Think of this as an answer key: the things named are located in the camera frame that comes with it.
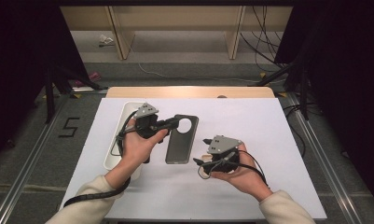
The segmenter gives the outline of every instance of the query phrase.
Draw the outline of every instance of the hand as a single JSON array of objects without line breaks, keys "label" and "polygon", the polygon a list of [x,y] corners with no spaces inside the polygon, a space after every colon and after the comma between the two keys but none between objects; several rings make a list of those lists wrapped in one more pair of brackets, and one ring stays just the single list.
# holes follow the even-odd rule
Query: hand
[{"label": "hand", "polygon": [[[135,119],[131,119],[128,126],[134,125]],[[133,172],[149,158],[152,148],[162,140],[167,130],[160,130],[154,136],[145,139],[138,133],[127,133],[123,141],[123,156],[114,169],[105,175],[105,179],[113,189],[120,188]]]},{"label": "hand", "polygon": [[[131,119],[128,126],[133,126],[135,119]],[[168,130],[160,130],[154,136],[145,139],[136,132],[127,133],[123,141],[122,159],[130,161],[136,168],[146,161],[151,154],[152,148],[160,142],[167,134]]]},{"label": "hand", "polygon": [[[254,160],[244,152],[247,152],[244,144],[239,145],[240,163],[256,167]],[[254,196],[259,202],[269,197],[273,192],[266,186],[262,178],[256,172],[239,166],[233,173],[212,172],[212,177],[229,182],[241,192]]]}]

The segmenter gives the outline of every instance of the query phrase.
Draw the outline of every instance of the gray floor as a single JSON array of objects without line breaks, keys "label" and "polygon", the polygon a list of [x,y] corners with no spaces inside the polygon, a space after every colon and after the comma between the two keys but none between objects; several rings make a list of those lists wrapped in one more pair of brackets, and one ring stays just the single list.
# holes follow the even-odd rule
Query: gray floor
[{"label": "gray floor", "polygon": [[[133,51],[125,61],[118,59],[114,47],[98,47],[101,34],[111,37],[108,32],[73,32],[87,70],[99,72],[102,79],[97,83],[103,86],[245,86],[260,80],[262,70],[256,66],[256,61],[265,69],[277,69],[260,57],[255,61],[254,52],[242,41],[237,59],[229,60],[220,32],[138,32],[132,45]],[[244,36],[256,44],[251,34]],[[279,41],[274,34],[270,34],[270,39]],[[270,56],[267,46],[260,45],[260,49]],[[281,79],[270,84],[275,91],[282,90]],[[43,95],[36,98],[36,108],[32,108],[15,134],[13,140],[16,146],[5,148],[0,153],[0,204],[45,127],[46,103]],[[7,223],[44,223],[57,211],[103,97],[105,95],[100,93],[84,93],[65,99],[48,141]],[[289,97],[278,99],[282,107],[290,105]],[[374,198],[353,164],[340,155],[342,147],[326,122],[325,115],[316,106],[309,110],[310,124],[352,199],[361,223],[374,223]],[[75,135],[61,138],[60,135],[72,132],[63,129],[69,118],[78,118],[69,122],[69,126],[77,127]],[[303,134],[295,114],[289,122],[298,133]],[[306,136],[303,138],[307,146],[303,160],[328,216],[327,220],[317,223],[348,223],[312,147]],[[296,135],[295,139],[302,149],[302,142]]]}]

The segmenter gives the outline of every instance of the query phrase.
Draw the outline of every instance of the metal rail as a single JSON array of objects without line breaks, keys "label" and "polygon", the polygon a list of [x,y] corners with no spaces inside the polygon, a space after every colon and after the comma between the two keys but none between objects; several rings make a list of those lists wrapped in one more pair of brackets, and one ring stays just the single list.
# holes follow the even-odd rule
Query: metal rail
[{"label": "metal rail", "polygon": [[[295,94],[290,93],[289,102],[291,105],[298,105],[298,99]],[[297,111],[297,118],[299,124],[305,133],[306,138],[309,141],[312,151],[317,159],[318,163],[323,170],[324,175],[326,176],[326,181],[329,184],[329,187],[332,189],[332,192],[337,199],[340,209],[343,212],[348,223],[362,223],[360,216],[358,215],[355,205],[352,198],[347,193],[346,188],[344,188],[341,183],[336,171],[334,170],[331,162],[329,161],[323,147],[321,146],[315,132],[309,123],[308,120],[305,120],[302,114]]]},{"label": "metal rail", "polygon": [[48,138],[50,137],[53,126],[56,123],[57,117],[62,111],[62,107],[64,106],[68,97],[69,95],[61,96],[56,113],[54,114],[50,123],[45,124],[45,127],[43,131],[41,132],[40,136],[38,137],[38,140],[36,141],[32,152],[30,153],[29,157],[27,158],[26,162],[21,168],[21,171],[19,172],[16,180],[14,181],[9,192],[7,193],[7,196],[0,204],[0,223],[1,224],[7,223],[7,220],[9,219],[9,216],[11,215],[12,210],[14,209],[16,203],[18,202],[18,199],[21,196],[21,192],[23,191],[23,188],[27,180],[29,179],[33,169],[35,168],[37,161],[40,158],[40,155],[48,141]]}]

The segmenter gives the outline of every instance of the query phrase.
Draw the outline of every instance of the person's right hand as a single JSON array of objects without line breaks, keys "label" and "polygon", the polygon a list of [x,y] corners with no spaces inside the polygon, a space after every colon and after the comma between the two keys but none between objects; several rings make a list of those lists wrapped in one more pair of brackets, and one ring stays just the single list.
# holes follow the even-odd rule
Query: person's right hand
[{"label": "person's right hand", "polygon": [[[135,119],[129,120],[128,126],[134,126],[135,122]],[[167,129],[160,130],[148,139],[143,138],[137,132],[127,133],[123,141],[122,159],[131,162],[137,168],[149,158],[152,148],[166,136],[168,131]]]},{"label": "person's right hand", "polygon": [[[256,167],[254,160],[246,153],[244,144],[239,145],[240,163]],[[263,182],[262,178],[256,172],[239,166],[233,173],[212,172],[211,177],[222,179],[229,182],[241,192],[254,196],[259,202],[269,197],[273,192]]]}]

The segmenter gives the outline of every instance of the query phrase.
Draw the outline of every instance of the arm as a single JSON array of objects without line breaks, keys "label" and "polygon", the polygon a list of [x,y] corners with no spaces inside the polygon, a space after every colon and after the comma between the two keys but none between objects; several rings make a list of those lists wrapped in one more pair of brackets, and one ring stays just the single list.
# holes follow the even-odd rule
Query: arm
[{"label": "arm", "polygon": [[[239,145],[240,163],[256,167],[247,154],[245,145]],[[314,223],[311,216],[282,190],[273,193],[256,172],[238,167],[231,174],[212,172],[212,177],[225,180],[241,192],[259,201],[259,208],[269,223]]]},{"label": "arm", "polygon": [[[128,125],[134,125],[131,119]],[[167,133],[161,130],[148,139],[140,137],[137,133],[127,133],[124,141],[122,160],[106,175],[99,175],[90,183],[83,185],[76,195],[108,192],[119,189],[133,172],[148,159],[152,148]],[[123,193],[107,198],[73,203],[53,216],[47,223],[100,223],[109,212],[115,199]]]}]

